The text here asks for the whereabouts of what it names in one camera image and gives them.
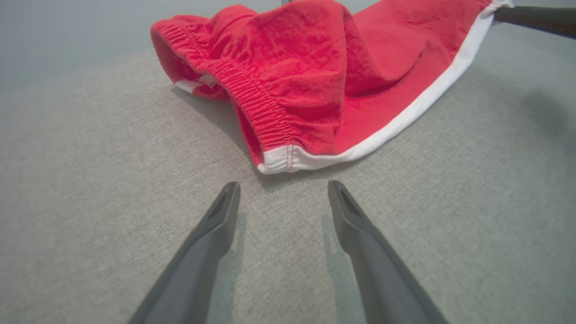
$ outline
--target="white stripe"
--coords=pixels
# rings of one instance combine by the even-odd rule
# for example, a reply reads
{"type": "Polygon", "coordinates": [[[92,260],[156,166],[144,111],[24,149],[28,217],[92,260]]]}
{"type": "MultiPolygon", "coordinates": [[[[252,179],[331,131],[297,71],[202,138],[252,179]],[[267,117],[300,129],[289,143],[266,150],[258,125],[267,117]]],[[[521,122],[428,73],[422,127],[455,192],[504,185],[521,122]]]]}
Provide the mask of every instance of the white stripe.
{"type": "Polygon", "coordinates": [[[202,74],[198,78],[198,82],[203,83],[211,88],[213,88],[218,83],[218,81],[216,81],[216,79],[211,74],[202,74]]]}
{"type": "Polygon", "coordinates": [[[203,84],[201,84],[200,82],[190,81],[190,80],[184,79],[184,80],[179,80],[179,81],[174,82],[174,85],[177,86],[178,88],[186,91],[186,92],[192,93],[192,91],[194,91],[194,89],[196,89],[197,87],[199,87],[203,84]]]}
{"type": "Polygon", "coordinates": [[[406,129],[411,123],[416,121],[440,96],[450,88],[456,80],[470,66],[484,36],[494,18],[494,12],[502,7],[513,7],[509,0],[493,0],[476,18],[462,46],[454,57],[452,64],[444,71],[426,90],[424,90],[406,109],[398,114],[386,126],[376,131],[367,139],[354,145],[344,153],[338,155],[312,155],[303,148],[293,145],[291,152],[293,158],[290,160],[286,155],[287,145],[264,152],[264,163],[257,166],[258,171],[263,174],[275,174],[285,172],[291,164],[289,172],[296,172],[302,169],[314,170],[327,167],[336,163],[359,159],[371,152],[374,152],[382,144],[389,141],[401,131],[406,129]]]}

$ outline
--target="white hem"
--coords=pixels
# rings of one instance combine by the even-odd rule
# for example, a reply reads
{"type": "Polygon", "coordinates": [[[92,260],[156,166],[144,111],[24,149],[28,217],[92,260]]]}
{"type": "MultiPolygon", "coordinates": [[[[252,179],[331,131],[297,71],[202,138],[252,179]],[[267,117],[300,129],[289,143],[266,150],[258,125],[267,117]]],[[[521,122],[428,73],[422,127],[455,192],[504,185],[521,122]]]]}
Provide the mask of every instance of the white hem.
{"type": "Polygon", "coordinates": [[[265,151],[264,163],[257,166],[258,171],[263,174],[275,174],[296,172],[302,169],[314,170],[356,160],[374,152],[422,116],[462,76],[474,60],[492,24],[494,12],[502,6],[513,7],[514,5],[509,0],[493,0],[477,16],[450,66],[406,109],[367,139],[338,155],[313,155],[298,145],[284,145],[265,151]]]}

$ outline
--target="gathered fabric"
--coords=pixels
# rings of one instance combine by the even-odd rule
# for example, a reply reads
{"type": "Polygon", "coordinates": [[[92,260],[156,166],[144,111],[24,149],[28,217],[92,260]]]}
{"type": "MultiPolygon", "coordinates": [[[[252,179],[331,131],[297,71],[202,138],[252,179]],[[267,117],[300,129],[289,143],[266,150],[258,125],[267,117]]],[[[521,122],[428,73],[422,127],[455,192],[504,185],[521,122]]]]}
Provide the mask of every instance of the gathered fabric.
{"type": "Polygon", "coordinates": [[[355,160],[399,134],[468,68],[501,6],[511,3],[236,5],[159,21],[151,37],[176,86],[233,103],[255,165],[273,174],[355,160]]]}

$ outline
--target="red fabric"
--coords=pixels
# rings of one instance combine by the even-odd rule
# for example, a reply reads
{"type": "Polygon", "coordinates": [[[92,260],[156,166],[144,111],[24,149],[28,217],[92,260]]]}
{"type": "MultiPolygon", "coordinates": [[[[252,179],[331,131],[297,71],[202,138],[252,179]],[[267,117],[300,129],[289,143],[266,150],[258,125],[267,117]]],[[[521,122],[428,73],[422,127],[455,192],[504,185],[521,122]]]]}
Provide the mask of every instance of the red fabric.
{"type": "Polygon", "coordinates": [[[451,64],[489,0],[383,0],[352,15],[330,0],[151,28],[173,82],[210,74],[197,96],[231,100],[254,162],[297,145],[338,155],[388,124],[451,64]]]}

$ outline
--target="gray upholstery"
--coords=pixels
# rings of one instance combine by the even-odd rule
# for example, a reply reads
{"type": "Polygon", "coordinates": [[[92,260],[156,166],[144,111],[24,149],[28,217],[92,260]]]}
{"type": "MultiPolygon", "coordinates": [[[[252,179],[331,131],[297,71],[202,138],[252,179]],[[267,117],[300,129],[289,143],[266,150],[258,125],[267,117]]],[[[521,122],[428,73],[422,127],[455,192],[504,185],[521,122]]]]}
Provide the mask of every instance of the gray upholstery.
{"type": "Polygon", "coordinates": [[[152,49],[0,95],[0,322],[123,323],[229,181],[210,323],[362,323],[327,180],[451,323],[576,322],[576,67],[490,31],[464,76],[370,156],[261,175],[228,103],[152,49]]]}

